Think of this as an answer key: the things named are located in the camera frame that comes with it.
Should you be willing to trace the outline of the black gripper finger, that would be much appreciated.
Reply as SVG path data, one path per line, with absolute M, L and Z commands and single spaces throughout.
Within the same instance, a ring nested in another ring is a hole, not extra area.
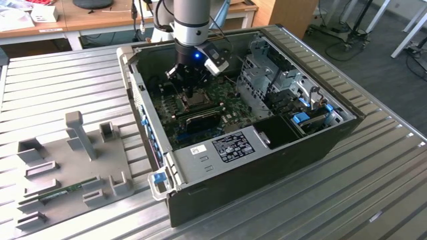
M 191 80 L 190 85 L 190 97 L 194 97 L 195 88 L 199 87 L 199 85 L 205 82 L 205 80 L 210 77 L 210 71 L 203 68 L 195 72 L 195 75 Z
M 191 97 L 191 77 L 189 66 L 177 64 L 170 71 L 166 72 L 167 79 L 174 84 L 175 88 L 181 90 L 186 96 Z

